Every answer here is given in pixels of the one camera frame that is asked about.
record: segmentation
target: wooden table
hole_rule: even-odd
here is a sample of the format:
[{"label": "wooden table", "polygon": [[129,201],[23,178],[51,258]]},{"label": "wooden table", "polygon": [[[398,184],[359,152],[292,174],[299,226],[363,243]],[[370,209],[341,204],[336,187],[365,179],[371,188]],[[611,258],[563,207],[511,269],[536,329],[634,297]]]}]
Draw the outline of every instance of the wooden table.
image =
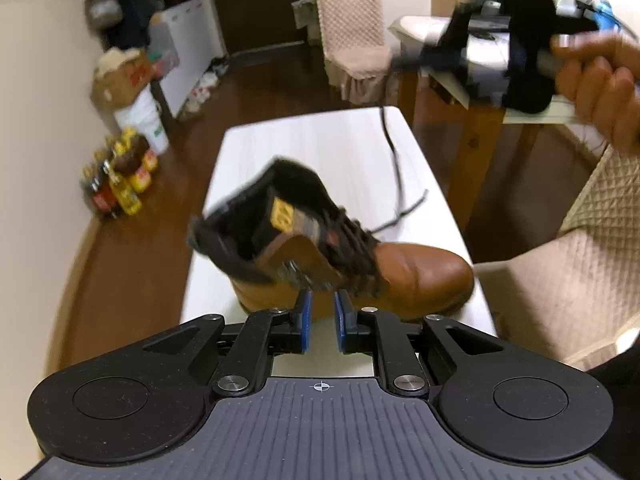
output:
[{"label": "wooden table", "polygon": [[[406,203],[420,198],[425,189],[428,195],[401,225],[381,233],[379,238],[445,248],[470,262],[460,231],[414,135],[398,108],[387,110],[389,133],[401,161]],[[348,214],[359,219],[365,228],[375,228],[395,215],[393,165],[376,108],[311,114],[230,129],[220,148],[204,211],[233,195],[277,155],[293,158],[317,171],[332,199],[345,206]],[[223,314],[228,323],[246,319],[228,277],[208,258],[194,253],[181,322],[207,313]],[[458,319],[495,335],[478,283]],[[371,359],[362,354],[339,354],[334,320],[329,319],[313,325],[310,352],[277,357],[273,373],[299,377],[372,376],[373,368]]]},{"label": "wooden table", "polygon": [[[403,16],[389,27],[400,40],[404,53],[418,51],[424,41],[436,43],[449,23],[448,18],[431,16]],[[495,41],[470,38],[466,57],[469,63],[505,69],[509,60],[509,35],[494,34]],[[470,102],[465,89],[450,73],[426,75],[444,89],[448,95],[468,110],[458,155],[453,166],[447,201],[456,222],[464,230],[480,193],[482,183],[503,124],[523,124],[518,150],[528,152],[543,124],[575,123],[574,106],[566,99],[555,96],[549,108],[541,114],[523,114]],[[417,72],[404,72],[398,89],[398,106],[409,125],[413,125],[418,86]]]}]

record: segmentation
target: yellow bottle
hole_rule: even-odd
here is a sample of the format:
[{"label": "yellow bottle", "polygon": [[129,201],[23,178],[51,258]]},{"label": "yellow bottle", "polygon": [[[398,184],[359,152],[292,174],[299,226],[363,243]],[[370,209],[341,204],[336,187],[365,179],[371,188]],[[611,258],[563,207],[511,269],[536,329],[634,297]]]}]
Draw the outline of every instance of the yellow bottle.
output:
[{"label": "yellow bottle", "polygon": [[151,175],[136,154],[127,150],[123,143],[116,142],[113,147],[118,161],[116,169],[133,186],[136,193],[145,192],[151,184]]},{"label": "yellow bottle", "polygon": [[107,150],[109,150],[110,153],[113,153],[113,147],[115,146],[115,143],[118,139],[116,137],[107,135],[104,137],[104,144],[105,146],[107,146]]},{"label": "yellow bottle", "polygon": [[138,132],[136,131],[136,129],[133,126],[127,126],[122,131],[122,141],[124,142],[124,144],[125,144],[125,146],[127,147],[128,150],[131,149],[131,139],[132,139],[132,137],[134,137],[137,134],[138,134]]},{"label": "yellow bottle", "polygon": [[127,179],[113,171],[108,163],[106,166],[109,171],[109,187],[111,187],[118,203],[126,214],[135,215],[140,211],[142,202],[140,202]]}]

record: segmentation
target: boot toe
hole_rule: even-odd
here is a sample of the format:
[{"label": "boot toe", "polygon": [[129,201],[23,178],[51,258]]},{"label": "boot toe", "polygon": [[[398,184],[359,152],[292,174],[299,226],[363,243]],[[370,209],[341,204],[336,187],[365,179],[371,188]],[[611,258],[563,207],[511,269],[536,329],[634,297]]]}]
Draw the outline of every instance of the boot toe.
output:
[{"label": "boot toe", "polygon": [[471,266],[455,253],[418,244],[380,244],[378,267],[388,282],[393,311],[402,319],[462,306],[474,289]]}]

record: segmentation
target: crosshair marking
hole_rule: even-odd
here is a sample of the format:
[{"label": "crosshair marking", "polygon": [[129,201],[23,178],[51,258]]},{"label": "crosshair marking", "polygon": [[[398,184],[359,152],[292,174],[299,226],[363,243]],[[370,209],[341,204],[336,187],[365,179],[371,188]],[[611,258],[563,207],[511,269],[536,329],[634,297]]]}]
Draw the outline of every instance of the crosshair marking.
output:
[{"label": "crosshair marking", "polygon": [[317,390],[319,392],[325,392],[327,391],[329,388],[333,388],[333,386],[329,386],[327,383],[316,383],[312,386],[312,388],[314,390]]}]

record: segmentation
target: white cabinet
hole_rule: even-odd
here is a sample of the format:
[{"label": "white cabinet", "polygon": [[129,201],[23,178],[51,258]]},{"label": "white cabinet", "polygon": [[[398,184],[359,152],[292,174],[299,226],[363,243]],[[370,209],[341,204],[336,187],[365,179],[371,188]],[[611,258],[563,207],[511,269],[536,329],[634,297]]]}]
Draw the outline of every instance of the white cabinet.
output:
[{"label": "white cabinet", "polygon": [[172,7],[162,13],[168,24],[180,65],[162,79],[160,86],[175,117],[213,58],[202,0]]}]

